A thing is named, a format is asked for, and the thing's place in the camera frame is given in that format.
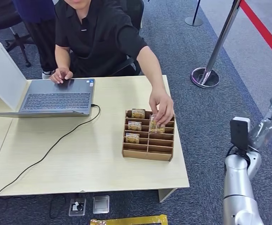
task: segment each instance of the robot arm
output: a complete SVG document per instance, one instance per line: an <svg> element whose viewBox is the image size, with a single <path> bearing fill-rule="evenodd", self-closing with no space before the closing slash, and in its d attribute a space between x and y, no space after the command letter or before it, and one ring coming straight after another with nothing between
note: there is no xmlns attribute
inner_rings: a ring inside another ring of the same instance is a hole
<svg viewBox="0 0 272 225"><path fill-rule="evenodd" d="M231 148L225 160L224 225L264 225L251 180L261 166L260 149L272 137L272 99L266 116L249 133L247 150Z"/></svg>

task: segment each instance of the man's arm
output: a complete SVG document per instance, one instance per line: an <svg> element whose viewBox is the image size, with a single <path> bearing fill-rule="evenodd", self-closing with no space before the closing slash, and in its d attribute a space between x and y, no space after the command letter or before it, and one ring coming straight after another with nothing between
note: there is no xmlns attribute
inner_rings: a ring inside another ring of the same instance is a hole
<svg viewBox="0 0 272 225"><path fill-rule="evenodd" d="M153 88L165 89L160 64L150 47L145 46L142 48L137 57L137 61Z"/></svg>
<svg viewBox="0 0 272 225"><path fill-rule="evenodd" d="M56 45L54 55L58 68L70 68L70 57L69 47L60 47Z"/></svg>
<svg viewBox="0 0 272 225"><path fill-rule="evenodd" d="M54 54L57 68L50 77L54 83L63 83L62 79L68 80L73 76L73 72L70 71L70 57L69 47L60 47L56 45Z"/></svg>
<svg viewBox="0 0 272 225"><path fill-rule="evenodd" d="M50 77L54 83L63 83L62 79L70 79L73 74L70 71L70 56L70 43L67 40L67 32L64 29L61 21L59 19L55 8L56 13L56 46L54 55L57 68Z"/></svg>
<svg viewBox="0 0 272 225"><path fill-rule="evenodd" d="M158 124L167 124L174 115L174 103L166 93L160 64L150 47L143 47L137 57L143 73L152 85L150 106L153 114L156 114Z"/></svg>
<svg viewBox="0 0 272 225"><path fill-rule="evenodd" d="M167 124L174 115L174 103L165 88L161 67L156 55L147 46L138 31L133 27L127 15L121 16L115 26L117 46L121 51L137 60L143 73L152 85L150 106L156 114L158 124Z"/></svg>

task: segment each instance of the stanchion post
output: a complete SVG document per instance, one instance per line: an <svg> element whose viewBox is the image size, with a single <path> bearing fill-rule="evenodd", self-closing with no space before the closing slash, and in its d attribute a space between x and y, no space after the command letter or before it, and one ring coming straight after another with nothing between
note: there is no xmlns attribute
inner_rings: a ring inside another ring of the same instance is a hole
<svg viewBox="0 0 272 225"><path fill-rule="evenodd" d="M201 0L198 1L198 4L196 5L196 9L196 12L194 13L194 16L192 17L187 17L185 19L185 23L190 25L190 26L193 26L193 27L198 27L202 24L202 20L199 19L199 18L196 18L196 14L199 11L199 8L199 4L200 4Z"/></svg>
<svg viewBox="0 0 272 225"><path fill-rule="evenodd" d="M219 83L219 76L215 71L212 70L212 68L215 65L218 53L226 40L230 29L232 27L233 22L234 22L236 16L237 15L240 2L241 0L234 0L233 2L231 10L219 35L215 49L207 64L207 67L196 68L191 73L190 78L194 84L201 88L213 88Z"/></svg>

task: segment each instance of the laptop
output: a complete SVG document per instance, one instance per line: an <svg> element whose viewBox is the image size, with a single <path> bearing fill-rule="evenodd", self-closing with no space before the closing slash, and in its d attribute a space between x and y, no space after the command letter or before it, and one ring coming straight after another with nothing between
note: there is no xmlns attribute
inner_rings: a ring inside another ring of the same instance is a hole
<svg viewBox="0 0 272 225"><path fill-rule="evenodd" d="M0 117L89 116L94 79L70 79L63 84L33 80L18 112L0 112Z"/></svg>

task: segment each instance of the white sneaker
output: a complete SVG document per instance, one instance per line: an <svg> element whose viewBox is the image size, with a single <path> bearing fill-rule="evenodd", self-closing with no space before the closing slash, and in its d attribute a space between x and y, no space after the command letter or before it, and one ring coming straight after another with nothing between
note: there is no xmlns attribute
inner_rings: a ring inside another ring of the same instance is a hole
<svg viewBox="0 0 272 225"><path fill-rule="evenodd" d="M54 73L54 70L53 71L49 71L49 72L42 72L42 79L43 80L47 80L49 79L53 73Z"/></svg>

